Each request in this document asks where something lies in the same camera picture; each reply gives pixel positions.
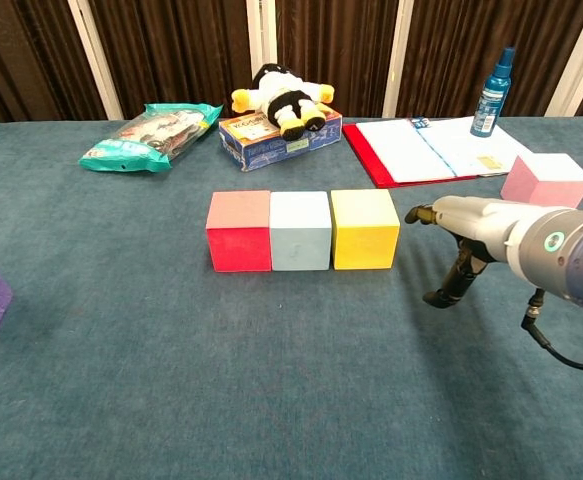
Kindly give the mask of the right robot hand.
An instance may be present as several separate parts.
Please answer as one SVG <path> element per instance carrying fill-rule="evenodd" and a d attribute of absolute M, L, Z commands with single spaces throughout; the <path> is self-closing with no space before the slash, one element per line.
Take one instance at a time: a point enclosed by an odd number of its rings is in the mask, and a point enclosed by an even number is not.
<path fill-rule="evenodd" d="M 458 257 L 441 287 L 424 294 L 423 300 L 439 309 L 458 303 L 488 264 L 506 261 L 505 241 L 522 215 L 520 204 L 480 197 L 444 196 L 411 208 L 406 223 L 437 225 L 458 246 Z"/>

